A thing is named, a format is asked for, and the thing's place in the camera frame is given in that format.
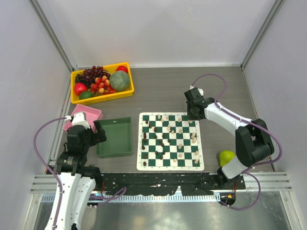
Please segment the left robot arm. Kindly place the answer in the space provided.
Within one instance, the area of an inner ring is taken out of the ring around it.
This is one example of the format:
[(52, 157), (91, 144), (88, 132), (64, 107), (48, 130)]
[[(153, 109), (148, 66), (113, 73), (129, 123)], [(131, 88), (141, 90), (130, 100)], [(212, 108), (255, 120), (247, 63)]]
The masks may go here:
[(79, 230), (91, 192), (102, 187), (99, 168), (85, 165), (89, 148), (106, 141), (99, 121), (94, 121), (94, 126), (95, 132), (83, 125), (67, 130), (64, 151), (57, 159), (59, 181), (47, 230)]

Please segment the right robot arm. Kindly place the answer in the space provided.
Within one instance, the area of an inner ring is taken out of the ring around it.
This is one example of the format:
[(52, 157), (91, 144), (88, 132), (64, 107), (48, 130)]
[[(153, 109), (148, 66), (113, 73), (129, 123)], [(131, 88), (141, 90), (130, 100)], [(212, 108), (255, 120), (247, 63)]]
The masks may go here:
[(266, 123), (261, 119), (241, 117), (223, 107), (212, 97), (205, 99), (201, 90), (191, 86), (184, 92), (189, 120), (207, 119), (226, 129), (235, 137), (235, 156), (217, 171), (217, 185), (227, 189), (243, 172), (274, 153)]

